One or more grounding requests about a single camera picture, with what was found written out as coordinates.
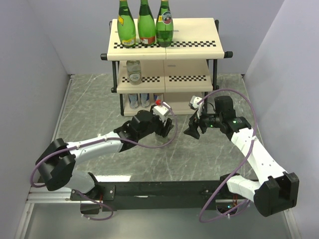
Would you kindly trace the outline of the silver energy drink can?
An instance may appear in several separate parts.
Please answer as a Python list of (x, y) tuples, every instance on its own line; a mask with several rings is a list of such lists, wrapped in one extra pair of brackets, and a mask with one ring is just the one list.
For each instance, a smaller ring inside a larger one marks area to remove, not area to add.
[(149, 93), (141, 93), (140, 94), (141, 106), (143, 108), (147, 108), (150, 106), (150, 95)]

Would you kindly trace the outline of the clear glass bottle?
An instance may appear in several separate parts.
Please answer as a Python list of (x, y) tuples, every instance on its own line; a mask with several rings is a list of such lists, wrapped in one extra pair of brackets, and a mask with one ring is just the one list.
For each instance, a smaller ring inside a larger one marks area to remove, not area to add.
[(155, 136), (156, 138), (166, 138), (166, 134), (165, 132), (161, 131), (161, 132), (155, 132)]
[(138, 85), (142, 81), (142, 69), (139, 60), (128, 60), (126, 62), (128, 80), (132, 85)]

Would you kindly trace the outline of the green Perrier bottle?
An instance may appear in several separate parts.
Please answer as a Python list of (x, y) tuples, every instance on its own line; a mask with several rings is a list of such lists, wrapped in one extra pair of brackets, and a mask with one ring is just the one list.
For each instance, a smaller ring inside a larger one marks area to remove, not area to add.
[(133, 47), (136, 43), (136, 28), (126, 0), (119, 1), (117, 29), (120, 43), (126, 48)]

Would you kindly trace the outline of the clear glass bottle front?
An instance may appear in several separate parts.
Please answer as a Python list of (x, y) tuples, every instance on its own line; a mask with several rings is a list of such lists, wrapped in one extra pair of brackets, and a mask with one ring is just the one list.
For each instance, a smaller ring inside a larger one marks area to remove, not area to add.
[(161, 132), (155, 132), (155, 136), (156, 138), (166, 138), (166, 134), (165, 132), (161, 131)]

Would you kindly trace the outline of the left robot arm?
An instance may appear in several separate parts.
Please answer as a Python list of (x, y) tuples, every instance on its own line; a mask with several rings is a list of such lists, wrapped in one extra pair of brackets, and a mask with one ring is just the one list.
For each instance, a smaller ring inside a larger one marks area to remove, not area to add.
[(150, 111), (139, 111), (131, 120), (108, 134), (78, 142), (65, 142), (58, 138), (38, 158), (35, 170), (48, 191), (67, 187), (79, 190), (88, 200), (94, 200), (100, 193), (98, 182), (91, 173), (77, 172), (76, 164), (108, 153), (127, 151), (140, 145), (141, 139), (153, 133), (167, 137), (173, 128), (168, 114), (168, 108), (154, 106)]

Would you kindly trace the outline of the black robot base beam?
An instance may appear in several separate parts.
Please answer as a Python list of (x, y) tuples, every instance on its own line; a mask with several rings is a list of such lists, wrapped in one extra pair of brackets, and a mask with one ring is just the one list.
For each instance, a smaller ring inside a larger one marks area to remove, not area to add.
[(221, 184), (211, 181), (100, 182), (98, 201), (118, 210), (202, 208)]

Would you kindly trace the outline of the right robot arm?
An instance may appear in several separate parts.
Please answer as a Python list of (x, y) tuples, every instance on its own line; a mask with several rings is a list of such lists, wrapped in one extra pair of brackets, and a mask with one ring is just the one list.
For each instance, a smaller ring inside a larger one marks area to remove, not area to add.
[(254, 133), (254, 129), (244, 117), (238, 117), (230, 96), (214, 99), (215, 113), (203, 111), (203, 99), (191, 98), (189, 106), (195, 112), (189, 119), (189, 127), (184, 134), (196, 139), (208, 128), (218, 128), (247, 157), (258, 180), (252, 181), (237, 173), (222, 179), (219, 194), (225, 199), (237, 194), (253, 202), (264, 217), (293, 208), (297, 204), (299, 178), (288, 173), (268, 153)]

